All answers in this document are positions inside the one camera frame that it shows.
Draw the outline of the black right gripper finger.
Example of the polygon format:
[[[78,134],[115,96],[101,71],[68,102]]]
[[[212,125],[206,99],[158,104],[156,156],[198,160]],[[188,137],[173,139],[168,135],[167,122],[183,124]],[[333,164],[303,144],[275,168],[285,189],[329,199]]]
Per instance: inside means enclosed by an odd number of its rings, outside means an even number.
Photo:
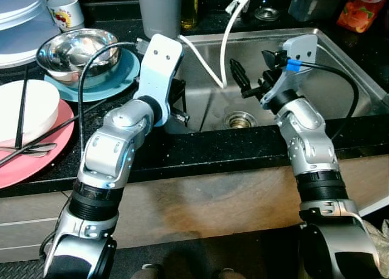
[[[250,80],[246,74],[245,68],[239,61],[230,58],[230,72],[241,92],[250,90]]]
[[[284,51],[284,49],[279,51],[269,51],[264,49],[262,51],[262,57],[264,59],[265,65],[270,70],[286,67],[286,51]]]

